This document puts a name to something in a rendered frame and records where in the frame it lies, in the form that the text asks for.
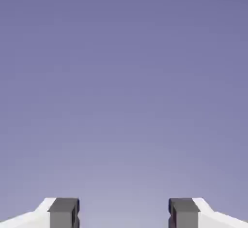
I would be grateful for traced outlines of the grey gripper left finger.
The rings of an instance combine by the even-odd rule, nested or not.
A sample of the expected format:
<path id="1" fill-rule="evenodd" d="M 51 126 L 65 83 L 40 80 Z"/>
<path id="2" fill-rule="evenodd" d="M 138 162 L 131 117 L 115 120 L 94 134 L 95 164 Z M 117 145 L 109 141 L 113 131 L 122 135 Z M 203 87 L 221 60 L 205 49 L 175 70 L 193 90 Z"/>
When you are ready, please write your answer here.
<path id="1" fill-rule="evenodd" d="M 70 197 L 46 197 L 31 212 L 0 222 L 0 228 L 80 228 L 80 201 Z"/>

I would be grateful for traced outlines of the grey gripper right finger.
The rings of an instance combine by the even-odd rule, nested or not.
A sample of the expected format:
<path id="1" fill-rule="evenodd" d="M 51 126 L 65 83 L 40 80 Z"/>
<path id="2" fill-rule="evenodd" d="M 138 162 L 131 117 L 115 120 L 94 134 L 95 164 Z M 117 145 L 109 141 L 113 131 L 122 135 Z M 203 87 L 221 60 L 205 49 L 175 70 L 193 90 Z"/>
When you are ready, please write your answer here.
<path id="1" fill-rule="evenodd" d="M 214 211 L 202 197 L 170 198 L 168 228 L 248 228 L 248 222 Z"/>

